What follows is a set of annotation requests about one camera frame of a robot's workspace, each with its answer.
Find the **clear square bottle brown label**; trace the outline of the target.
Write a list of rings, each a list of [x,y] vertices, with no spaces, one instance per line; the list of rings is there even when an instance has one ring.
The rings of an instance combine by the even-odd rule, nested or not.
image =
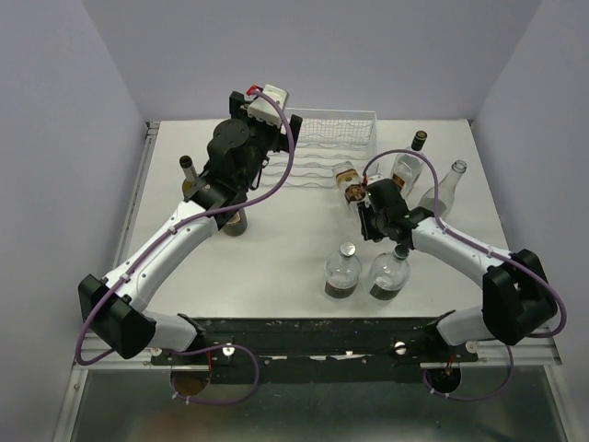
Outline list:
[[[338,164],[333,172],[343,207],[349,217],[360,224],[358,205],[363,205],[366,197],[363,179],[349,161]]]

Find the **round clear bottle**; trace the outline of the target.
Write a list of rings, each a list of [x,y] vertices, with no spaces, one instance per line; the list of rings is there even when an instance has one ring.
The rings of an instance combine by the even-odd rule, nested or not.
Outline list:
[[[362,264],[356,256],[356,247],[351,242],[344,242],[326,259],[324,266],[325,293],[334,299],[350,297],[362,274]]]
[[[391,301],[410,279],[410,250],[398,244],[392,251],[379,254],[367,277],[367,293],[380,301]]]

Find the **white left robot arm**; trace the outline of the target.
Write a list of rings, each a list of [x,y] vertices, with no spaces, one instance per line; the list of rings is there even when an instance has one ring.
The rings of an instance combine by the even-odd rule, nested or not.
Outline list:
[[[195,171],[189,157],[181,158],[187,186],[165,224],[105,276],[89,274],[79,283],[84,323],[75,345],[78,365],[89,366],[101,359],[83,358],[87,332],[94,332],[109,347],[108,355],[116,353],[123,359],[148,347],[171,350],[185,364],[202,357],[204,342],[196,325],[183,315],[153,314],[147,307],[157,289],[199,245],[239,212],[269,199],[284,185],[286,179],[280,178],[261,196],[248,198],[248,192],[260,185],[270,152],[287,153],[283,174],[291,172],[303,120],[285,115],[288,98],[286,90],[273,85],[233,92],[230,117],[214,128],[202,172]]]

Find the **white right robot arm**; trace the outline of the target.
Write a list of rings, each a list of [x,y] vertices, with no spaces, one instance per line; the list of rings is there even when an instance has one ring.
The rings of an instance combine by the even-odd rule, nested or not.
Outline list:
[[[364,188],[367,201],[358,208],[364,239],[388,238],[429,254],[482,290],[479,307],[444,314],[424,336],[423,349],[431,359],[445,360],[468,341],[515,345],[556,316],[557,302],[535,253],[496,250],[462,237],[441,225],[431,210],[409,209],[390,179],[373,178]]]

